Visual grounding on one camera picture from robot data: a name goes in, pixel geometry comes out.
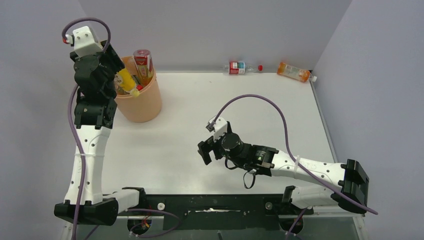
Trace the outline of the orange drink bottle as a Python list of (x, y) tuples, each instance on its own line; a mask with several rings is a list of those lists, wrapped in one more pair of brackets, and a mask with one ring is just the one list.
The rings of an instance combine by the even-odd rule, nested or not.
[(292, 65), (281, 62), (278, 66), (277, 72), (280, 76), (285, 76), (300, 82), (315, 82), (317, 77), (312, 75), (311, 71), (294, 67)]

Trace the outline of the red-yellow label bottle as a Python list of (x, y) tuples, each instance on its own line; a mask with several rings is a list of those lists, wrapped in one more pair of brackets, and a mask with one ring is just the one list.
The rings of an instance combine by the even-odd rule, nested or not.
[(139, 73), (140, 83), (147, 86), (154, 76), (153, 59), (151, 52), (147, 49), (134, 51), (133, 58)]

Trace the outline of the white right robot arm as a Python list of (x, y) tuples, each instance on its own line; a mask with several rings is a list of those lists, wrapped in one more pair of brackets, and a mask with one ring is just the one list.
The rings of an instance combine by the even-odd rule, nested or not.
[(346, 163), (327, 163), (291, 156), (273, 147), (244, 143), (236, 133), (225, 133), (216, 139), (213, 136), (198, 143), (198, 153), (206, 165), (212, 159), (225, 158), (235, 168), (257, 176), (287, 177), (312, 185), (308, 187), (288, 186), (281, 199), (282, 209), (289, 214), (298, 209), (315, 206), (338, 205), (355, 214), (372, 210), (368, 205), (369, 176), (361, 164), (353, 159)]

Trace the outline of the yellow-label bottle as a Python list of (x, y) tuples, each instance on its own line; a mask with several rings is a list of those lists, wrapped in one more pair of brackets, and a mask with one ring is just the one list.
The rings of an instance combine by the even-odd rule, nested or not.
[(115, 75), (114, 84), (118, 95), (131, 95), (135, 98), (140, 95), (139, 85), (126, 68)]

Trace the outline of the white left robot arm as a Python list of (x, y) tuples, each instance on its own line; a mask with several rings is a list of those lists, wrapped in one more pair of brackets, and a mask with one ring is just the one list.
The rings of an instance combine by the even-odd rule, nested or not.
[(77, 84), (71, 115), (77, 147), (68, 191), (63, 202), (54, 206), (54, 215), (70, 223), (111, 226), (119, 213), (138, 206), (145, 194), (141, 187), (102, 193), (105, 150), (117, 109), (114, 78), (125, 65), (111, 45), (105, 52), (82, 57), (71, 52), (70, 58)]

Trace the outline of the red-blue label bottle red cap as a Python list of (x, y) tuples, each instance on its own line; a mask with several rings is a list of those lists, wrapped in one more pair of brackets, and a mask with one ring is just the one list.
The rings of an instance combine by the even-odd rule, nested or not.
[(224, 65), (223, 73), (226, 75), (249, 75), (254, 73), (261, 73), (263, 71), (262, 65), (248, 64), (244, 61), (230, 61)]

